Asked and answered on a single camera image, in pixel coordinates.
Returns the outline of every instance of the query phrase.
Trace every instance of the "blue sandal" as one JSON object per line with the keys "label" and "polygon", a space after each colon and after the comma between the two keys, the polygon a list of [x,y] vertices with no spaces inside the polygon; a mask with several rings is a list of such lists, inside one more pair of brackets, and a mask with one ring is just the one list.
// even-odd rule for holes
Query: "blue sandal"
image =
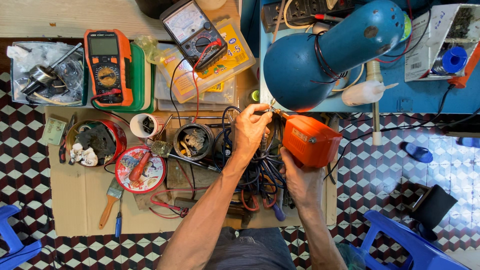
{"label": "blue sandal", "polygon": [[430,163],[433,160],[432,153],[425,147],[415,146],[413,143],[403,143],[402,149],[418,162]]}

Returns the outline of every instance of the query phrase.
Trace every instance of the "blue plastic stool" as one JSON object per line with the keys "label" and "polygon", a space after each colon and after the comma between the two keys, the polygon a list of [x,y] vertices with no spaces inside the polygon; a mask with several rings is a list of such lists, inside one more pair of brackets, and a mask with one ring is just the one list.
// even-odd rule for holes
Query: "blue plastic stool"
{"label": "blue plastic stool", "polygon": [[13,231],[12,227],[8,224],[7,219],[18,212],[20,212],[20,209],[15,205],[0,207],[0,235],[10,248],[9,253],[0,258],[0,269],[14,269],[35,257],[42,249],[42,243],[40,240],[24,246],[17,234]]}
{"label": "blue plastic stool", "polygon": [[[468,270],[465,266],[450,258],[444,252],[434,247],[425,239],[416,235],[408,227],[395,222],[375,210],[368,210],[363,214],[372,223],[361,247],[358,249],[365,254],[365,265],[372,270],[407,270],[413,260],[412,270]],[[378,232],[384,232],[395,239],[410,255],[402,267],[389,262],[383,265],[372,256],[369,250]]]}

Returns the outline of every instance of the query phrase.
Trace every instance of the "cardboard sheet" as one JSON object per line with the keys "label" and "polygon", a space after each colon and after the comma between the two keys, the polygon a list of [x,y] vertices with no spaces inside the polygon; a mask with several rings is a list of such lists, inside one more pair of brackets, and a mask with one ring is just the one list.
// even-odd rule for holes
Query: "cardboard sheet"
{"label": "cardboard sheet", "polygon": [[[248,77],[254,76],[251,70],[241,73],[237,77],[238,82],[248,82]],[[239,94],[242,92],[242,84],[238,85]],[[68,122],[72,114],[76,115],[76,120],[87,119],[110,119],[116,121],[106,114],[102,114],[94,109],[79,109],[65,107],[45,107],[46,117]],[[159,115],[166,119],[170,112],[156,111],[153,114]],[[121,114],[122,117],[130,120],[133,114]],[[180,115],[194,115],[194,112],[181,112]],[[221,115],[221,112],[200,112],[199,115]],[[202,120],[200,123],[217,123],[217,120]],[[140,145],[140,141],[133,136],[129,128],[123,124],[120,126],[124,129],[128,147]],[[169,124],[170,128],[178,128],[178,120],[172,119]],[[108,186],[113,177],[104,171],[103,167],[83,167],[79,164],[73,166],[59,164],[58,162],[59,146],[48,145],[50,158],[50,184],[52,190],[52,209],[55,218],[55,230],[58,236],[81,236],[81,235],[102,235],[115,233],[115,218],[117,215],[118,202],[113,205],[112,213],[103,230],[98,228],[100,216],[107,204],[106,193]],[[203,191],[197,191],[196,199],[199,199]],[[172,192],[173,199],[176,196],[190,197],[191,192]],[[330,181],[325,181],[323,210],[327,220],[327,224],[336,222],[336,185]],[[155,207],[155,211],[166,216],[172,216],[171,211],[162,207]],[[287,219],[279,222],[270,209],[265,210],[260,207],[260,211],[255,213],[250,221],[249,228],[266,228],[278,226],[300,226],[301,222],[298,218],[296,209],[284,207]],[[181,222],[181,219],[166,220],[154,215],[150,210],[139,210],[133,198],[133,194],[128,191],[124,192],[122,204],[122,233],[157,233],[174,231]],[[224,226],[240,228],[241,220],[226,219]]]}

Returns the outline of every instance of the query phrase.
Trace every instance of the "power strip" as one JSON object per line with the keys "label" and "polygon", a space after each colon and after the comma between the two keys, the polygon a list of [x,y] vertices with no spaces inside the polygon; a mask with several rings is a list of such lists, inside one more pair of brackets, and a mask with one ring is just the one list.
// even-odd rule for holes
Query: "power strip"
{"label": "power strip", "polygon": [[[275,2],[265,4],[262,7],[261,19],[266,33],[272,33],[275,30],[275,25],[280,17],[279,30],[287,29],[283,12],[280,12],[280,5],[282,2]],[[287,21],[291,25],[311,25],[318,22],[315,19],[316,14],[327,14],[330,16],[342,17],[352,12],[355,8],[353,0],[339,0],[329,10],[325,0],[295,0],[287,9]]]}

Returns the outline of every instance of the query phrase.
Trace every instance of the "analog multimeter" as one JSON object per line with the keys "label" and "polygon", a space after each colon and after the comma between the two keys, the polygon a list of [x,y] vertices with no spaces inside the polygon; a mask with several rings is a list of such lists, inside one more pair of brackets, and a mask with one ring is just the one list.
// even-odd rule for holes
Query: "analog multimeter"
{"label": "analog multimeter", "polygon": [[133,102],[130,87],[132,53],[127,37],[117,29],[91,30],[84,34],[85,53],[93,95],[120,89],[119,93],[98,97],[100,107],[130,106]]}
{"label": "analog multimeter", "polygon": [[206,49],[196,71],[205,71],[226,55],[227,43],[195,0],[178,1],[160,15],[160,20],[192,66],[209,43],[221,40],[221,46]]}

